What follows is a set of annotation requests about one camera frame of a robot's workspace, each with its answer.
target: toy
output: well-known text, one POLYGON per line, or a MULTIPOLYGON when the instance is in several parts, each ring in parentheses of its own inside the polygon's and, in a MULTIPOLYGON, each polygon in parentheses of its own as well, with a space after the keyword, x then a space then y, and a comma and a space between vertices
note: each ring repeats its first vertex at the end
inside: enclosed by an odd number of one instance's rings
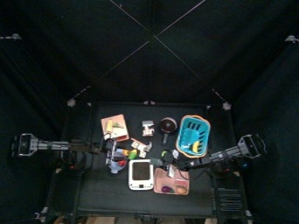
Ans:
POLYGON ((155 134, 155 123, 154 121, 143 121, 143 136, 151 137, 155 134))
POLYGON ((141 143, 138 140, 135 140, 133 137, 131 140, 134 141, 131 146, 141 151, 139 157, 145 158, 146 153, 150 152, 150 150, 153 149, 153 142, 150 142, 150 144, 146 145, 145 143, 141 143))

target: cup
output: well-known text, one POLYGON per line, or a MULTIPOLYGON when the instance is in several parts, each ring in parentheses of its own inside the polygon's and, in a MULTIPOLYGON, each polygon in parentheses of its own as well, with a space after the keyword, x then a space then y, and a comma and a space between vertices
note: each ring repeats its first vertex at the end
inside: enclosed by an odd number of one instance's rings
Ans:
POLYGON ((111 161, 111 165, 109 166, 111 169, 111 173, 118 174, 118 172, 123 170, 125 167, 127 166, 127 156, 125 155, 123 152, 117 151, 114 157, 125 158, 126 161, 125 165, 121 165, 119 162, 117 161, 111 161))

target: yellow object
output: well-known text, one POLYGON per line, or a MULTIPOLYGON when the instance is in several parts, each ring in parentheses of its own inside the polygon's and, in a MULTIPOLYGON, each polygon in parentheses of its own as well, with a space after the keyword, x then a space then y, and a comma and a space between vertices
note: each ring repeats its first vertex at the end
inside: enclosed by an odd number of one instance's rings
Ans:
POLYGON ((107 120, 107 133, 113 133, 114 131, 113 125, 114 125, 113 120, 107 120))
POLYGON ((131 150, 122 150, 122 152, 123 152, 123 154, 125 154, 126 156, 129 156, 131 150))
POLYGON ((199 148, 201 148, 201 141, 197 141, 191 147, 193 152, 199 153, 199 148))

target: game console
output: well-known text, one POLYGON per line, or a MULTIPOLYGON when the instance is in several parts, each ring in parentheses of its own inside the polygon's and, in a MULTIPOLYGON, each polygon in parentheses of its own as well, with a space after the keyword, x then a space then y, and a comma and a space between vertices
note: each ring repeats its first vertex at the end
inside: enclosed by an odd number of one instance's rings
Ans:
POLYGON ((129 163, 129 187, 131 190, 151 190, 155 186, 155 167, 150 159, 135 159, 129 163))

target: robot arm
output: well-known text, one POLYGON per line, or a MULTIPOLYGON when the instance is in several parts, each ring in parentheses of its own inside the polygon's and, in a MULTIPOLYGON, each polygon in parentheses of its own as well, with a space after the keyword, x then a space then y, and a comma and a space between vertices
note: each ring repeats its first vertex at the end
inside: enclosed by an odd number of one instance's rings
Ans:
POLYGON ((258 158, 266 154, 266 144, 259 135, 246 135, 238 141, 238 146, 213 153, 210 156, 193 160, 179 161, 178 168, 182 171, 210 167, 215 163, 227 163, 231 166, 239 161, 237 158, 258 158))

